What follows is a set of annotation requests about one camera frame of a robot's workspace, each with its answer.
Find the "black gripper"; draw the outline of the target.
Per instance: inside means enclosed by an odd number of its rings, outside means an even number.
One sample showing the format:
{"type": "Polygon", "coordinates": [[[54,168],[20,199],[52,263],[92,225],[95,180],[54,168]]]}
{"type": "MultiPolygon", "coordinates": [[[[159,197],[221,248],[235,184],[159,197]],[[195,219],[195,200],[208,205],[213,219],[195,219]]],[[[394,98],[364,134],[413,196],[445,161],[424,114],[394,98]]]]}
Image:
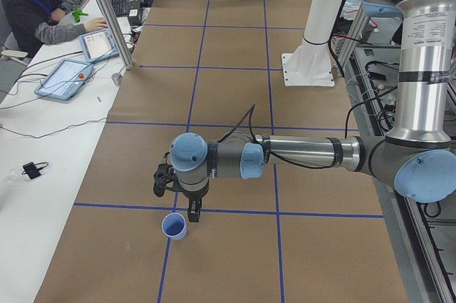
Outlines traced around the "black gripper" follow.
{"type": "Polygon", "coordinates": [[[189,222],[200,221],[200,208],[202,207],[202,199],[208,193],[207,188],[202,188],[198,191],[185,190],[183,195],[189,200],[187,217],[189,222]]]}

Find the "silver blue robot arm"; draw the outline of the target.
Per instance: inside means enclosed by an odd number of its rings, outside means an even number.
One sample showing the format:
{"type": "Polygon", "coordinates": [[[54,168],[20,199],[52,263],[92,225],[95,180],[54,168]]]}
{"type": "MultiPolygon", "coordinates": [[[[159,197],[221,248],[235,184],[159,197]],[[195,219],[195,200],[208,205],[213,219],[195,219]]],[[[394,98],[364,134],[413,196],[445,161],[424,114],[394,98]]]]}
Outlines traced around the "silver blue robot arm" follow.
{"type": "Polygon", "coordinates": [[[206,141],[184,133],[154,175],[154,193],[182,193],[200,218],[212,178],[258,178],[269,163],[310,170],[343,167],[371,175],[403,197],[437,202],[455,191],[455,156],[443,130],[455,0],[363,0],[369,14],[401,15],[403,34],[394,126],[383,137],[300,138],[230,130],[206,141]]]}

